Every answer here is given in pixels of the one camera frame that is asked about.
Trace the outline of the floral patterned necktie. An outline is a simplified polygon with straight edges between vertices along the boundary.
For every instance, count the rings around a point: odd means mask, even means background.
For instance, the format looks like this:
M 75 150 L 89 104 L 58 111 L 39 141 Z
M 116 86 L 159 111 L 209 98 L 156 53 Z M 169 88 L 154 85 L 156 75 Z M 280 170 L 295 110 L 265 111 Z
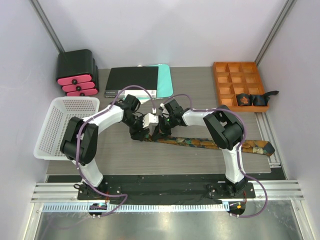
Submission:
M 149 135 L 143 139 L 145 142 L 162 143 L 182 147 L 202 148 L 218 150 L 218 145 L 209 138 L 187 138 L 167 136 L 159 139 L 152 139 Z M 265 156 L 272 156 L 275 153 L 275 148 L 269 141 L 264 140 L 245 140 L 242 144 L 241 150 L 243 153 L 251 153 Z

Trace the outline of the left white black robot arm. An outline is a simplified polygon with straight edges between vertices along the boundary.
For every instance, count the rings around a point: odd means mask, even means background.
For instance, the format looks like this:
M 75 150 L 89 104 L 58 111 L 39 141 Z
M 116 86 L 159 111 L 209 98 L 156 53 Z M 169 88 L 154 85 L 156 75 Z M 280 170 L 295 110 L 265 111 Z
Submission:
M 107 192 L 105 180 L 99 171 L 95 156 L 99 134 L 117 123 L 129 127 L 131 139 L 143 141 L 149 130 L 143 127 L 144 115 L 136 115 L 141 103 L 133 95 L 109 104 L 103 110 L 85 118 L 72 117 L 65 130 L 60 151 L 74 162 L 89 187 L 89 194 L 100 200 Z

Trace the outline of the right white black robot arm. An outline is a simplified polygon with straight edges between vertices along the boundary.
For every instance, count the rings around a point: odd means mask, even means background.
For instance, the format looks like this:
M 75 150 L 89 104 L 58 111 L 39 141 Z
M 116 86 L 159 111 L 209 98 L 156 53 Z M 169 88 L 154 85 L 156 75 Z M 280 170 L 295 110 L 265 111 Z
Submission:
M 171 135 L 171 129 L 180 126 L 202 126 L 209 131 L 212 140 L 222 150 L 225 163 L 225 190 L 233 198 L 243 193 L 248 182 L 243 170 L 242 144 L 245 128 L 236 115 L 226 106 L 214 109 L 182 108 L 176 100 L 160 107 L 152 140 L 160 140 Z

